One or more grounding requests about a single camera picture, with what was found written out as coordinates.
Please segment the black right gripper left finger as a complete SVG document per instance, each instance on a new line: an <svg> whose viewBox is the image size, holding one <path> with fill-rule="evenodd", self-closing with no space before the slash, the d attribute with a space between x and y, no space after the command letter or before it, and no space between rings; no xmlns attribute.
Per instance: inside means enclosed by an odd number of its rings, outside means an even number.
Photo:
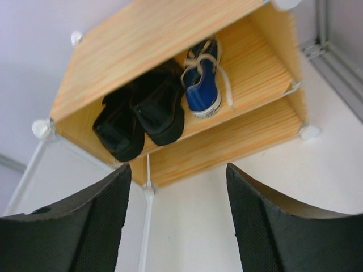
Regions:
<svg viewBox="0 0 363 272"><path fill-rule="evenodd" d="M2 217L1 271L114 271L131 180L124 164L58 202Z"/></svg>

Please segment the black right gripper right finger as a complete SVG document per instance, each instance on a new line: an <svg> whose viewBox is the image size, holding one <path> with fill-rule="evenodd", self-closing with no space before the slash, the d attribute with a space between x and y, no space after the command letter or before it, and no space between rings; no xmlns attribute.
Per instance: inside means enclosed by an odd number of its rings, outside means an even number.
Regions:
<svg viewBox="0 0 363 272"><path fill-rule="evenodd" d="M298 201L226 167L243 271L362 271L362 214Z"/></svg>

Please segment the black leather shoe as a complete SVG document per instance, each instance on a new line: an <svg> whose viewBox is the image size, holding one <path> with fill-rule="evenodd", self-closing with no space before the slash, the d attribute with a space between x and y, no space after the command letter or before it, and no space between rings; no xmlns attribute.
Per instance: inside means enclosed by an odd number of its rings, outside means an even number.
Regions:
<svg viewBox="0 0 363 272"><path fill-rule="evenodd" d="M183 68L172 58L133 81L130 108L158 146L175 142L184 131L182 73Z"/></svg>
<svg viewBox="0 0 363 272"><path fill-rule="evenodd" d="M132 90L120 88L105 96L92 130L107 151L120 162L129 162L143 150L145 132L130 108Z"/></svg>

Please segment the blue canvas sneaker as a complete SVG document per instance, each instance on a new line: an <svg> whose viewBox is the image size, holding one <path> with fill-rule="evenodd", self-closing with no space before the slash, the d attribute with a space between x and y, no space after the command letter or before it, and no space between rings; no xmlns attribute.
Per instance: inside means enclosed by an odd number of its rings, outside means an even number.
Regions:
<svg viewBox="0 0 363 272"><path fill-rule="evenodd" d="M187 51L180 80L185 87L189 109L197 118L214 116L221 107L222 94L217 84L217 73L223 79L227 104L233 107L232 87L221 66L221 57L221 44L215 36L208 37Z"/></svg>

